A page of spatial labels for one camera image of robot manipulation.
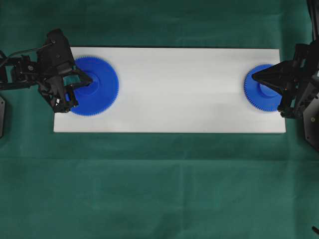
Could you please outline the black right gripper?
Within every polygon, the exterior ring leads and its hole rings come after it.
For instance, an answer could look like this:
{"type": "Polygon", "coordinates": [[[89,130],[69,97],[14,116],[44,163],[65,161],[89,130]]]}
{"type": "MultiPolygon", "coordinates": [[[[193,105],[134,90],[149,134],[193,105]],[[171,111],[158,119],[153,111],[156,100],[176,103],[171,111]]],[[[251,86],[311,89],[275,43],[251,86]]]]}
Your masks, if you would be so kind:
{"type": "Polygon", "coordinates": [[[303,116],[319,93],[319,44],[297,44],[292,60],[262,64],[252,70],[256,92],[260,96],[282,96],[278,107],[284,118],[303,116]]]}

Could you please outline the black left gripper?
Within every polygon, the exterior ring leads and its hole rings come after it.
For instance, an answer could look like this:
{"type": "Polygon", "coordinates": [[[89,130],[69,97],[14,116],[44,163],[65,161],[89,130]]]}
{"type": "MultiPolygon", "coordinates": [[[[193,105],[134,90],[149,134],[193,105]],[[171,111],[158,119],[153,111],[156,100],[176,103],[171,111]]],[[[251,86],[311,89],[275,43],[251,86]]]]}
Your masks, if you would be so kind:
{"type": "Polygon", "coordinates": [[[61,29],[47,34],[43,48],[37,50],[38,92],[55,113],[67,113],[79,105],[76,93],[89,86],[93,80],[80,68],[75,67],[68,39],[61,29]],[[70,74],[75,80],[71,84],[63,82],[70,74]]]}

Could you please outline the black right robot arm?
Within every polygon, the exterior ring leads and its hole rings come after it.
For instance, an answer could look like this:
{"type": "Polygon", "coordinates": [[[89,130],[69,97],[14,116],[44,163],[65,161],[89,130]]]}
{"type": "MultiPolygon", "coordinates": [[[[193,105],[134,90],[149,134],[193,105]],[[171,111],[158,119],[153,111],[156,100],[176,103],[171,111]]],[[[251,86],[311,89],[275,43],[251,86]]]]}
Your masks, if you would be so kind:
{"type": "Polygon", "coordinates": [[[312,42],[296,44],[292,60],[256,72],[252,79],[282,96],[277,111],[284,118],[300,118],[319,93],[319,2],[307,1],[312,42]]]}

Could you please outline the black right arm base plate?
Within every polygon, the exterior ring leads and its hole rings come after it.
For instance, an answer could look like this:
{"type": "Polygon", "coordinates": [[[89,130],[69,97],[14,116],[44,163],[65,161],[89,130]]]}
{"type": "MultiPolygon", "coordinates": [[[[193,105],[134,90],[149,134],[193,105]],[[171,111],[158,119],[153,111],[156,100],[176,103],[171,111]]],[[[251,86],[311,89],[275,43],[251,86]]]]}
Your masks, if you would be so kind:
{"type": "Polygon", "coordinates": [[[303,112],[305,140],[319,151],[319,95],[311,101],[303,112]]]}

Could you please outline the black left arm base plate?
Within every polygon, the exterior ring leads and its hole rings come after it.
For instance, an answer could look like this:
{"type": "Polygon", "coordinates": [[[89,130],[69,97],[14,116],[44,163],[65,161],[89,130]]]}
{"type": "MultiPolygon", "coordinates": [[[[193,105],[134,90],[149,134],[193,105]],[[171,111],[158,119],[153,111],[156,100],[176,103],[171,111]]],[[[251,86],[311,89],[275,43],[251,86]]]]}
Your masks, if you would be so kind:
{"type": "Polygon", "coordinates": [[[3,136],[4,114],[5,100],[2,97],[0,97],[0,138],[2,138],[3,136]]]}

